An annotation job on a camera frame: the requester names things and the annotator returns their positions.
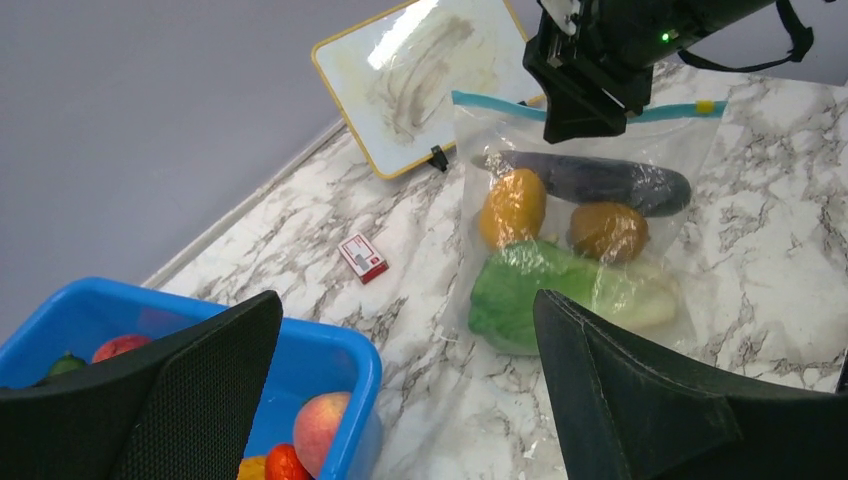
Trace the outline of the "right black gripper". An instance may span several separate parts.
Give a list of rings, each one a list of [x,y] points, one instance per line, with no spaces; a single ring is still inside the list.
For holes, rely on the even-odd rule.
[[[653,65],[683,32],[675,1],[541,1],[524,68],[548,106],[543,138],[557,144],[625,132],[650,102]]]

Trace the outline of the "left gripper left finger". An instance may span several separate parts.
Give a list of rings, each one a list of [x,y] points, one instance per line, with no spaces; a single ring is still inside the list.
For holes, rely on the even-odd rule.
[[[1,392],[5,479],[233,479],[282,323],[266,291],[87,367]]]

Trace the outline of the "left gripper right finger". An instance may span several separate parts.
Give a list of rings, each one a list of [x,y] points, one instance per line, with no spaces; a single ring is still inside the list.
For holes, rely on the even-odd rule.
[[[721,370],[551,290],[533,320],[571,479],[843,479],[847,397]]]

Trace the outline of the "dark purple toy eggplant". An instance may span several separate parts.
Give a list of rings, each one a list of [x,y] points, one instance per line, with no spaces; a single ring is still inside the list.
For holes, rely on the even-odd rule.
[[[506,150],[476,155],[472,164],[498,176],[527,169],[554,197],[575,204],[616,202],[644,217],[673,216],[692,197],[691,184],[683,174],[626,160]]]

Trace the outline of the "clear zip top bag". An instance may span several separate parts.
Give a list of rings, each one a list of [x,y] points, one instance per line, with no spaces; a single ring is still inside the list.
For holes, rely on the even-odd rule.
[[[566,295],[667,346],[693,336],[692,283],[667,259],[726,102],[647,109],[624,134],[559,144],[546,110],[454,92],[461,255],[444,326],[508,355],[538,352],[533,303]]]

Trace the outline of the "orange toy lemon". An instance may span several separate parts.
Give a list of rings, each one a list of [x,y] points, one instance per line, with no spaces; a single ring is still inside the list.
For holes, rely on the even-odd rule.
[[[529,169],[501,177],[484,200],[478,230],[487,247],[496,251],[539,236],[546,216],[547,191]]]

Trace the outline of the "brown toy kiwi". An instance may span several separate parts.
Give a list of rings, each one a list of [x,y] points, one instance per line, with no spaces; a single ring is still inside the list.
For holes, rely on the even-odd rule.
[[[605,263],[636,259],[650,239],[647,220],[615,202],[580,205],[571,214],[568,233],[574,250]]]

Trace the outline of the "green toy lettuce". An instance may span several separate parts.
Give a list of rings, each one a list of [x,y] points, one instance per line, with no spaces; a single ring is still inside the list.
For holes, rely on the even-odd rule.
[[[609,266],[547,241],[525,241],[484,262],[470,293],[470,332],[502,354],[538,355],[533,308],[540,290],[629,331],[674,321],[681,303],[677,280],[655,262]]]

